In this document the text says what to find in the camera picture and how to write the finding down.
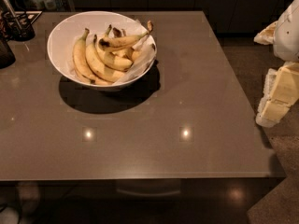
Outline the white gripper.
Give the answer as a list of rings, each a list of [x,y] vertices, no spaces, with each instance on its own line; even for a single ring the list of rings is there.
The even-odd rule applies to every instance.
[[[274,54],[285,63],[278,70],[269,69],[265,77],[263,98],[258,106],[256,123],[271,128],[285,117],[299,100],[299,0],[261,30],[253,41],[272,45]]]

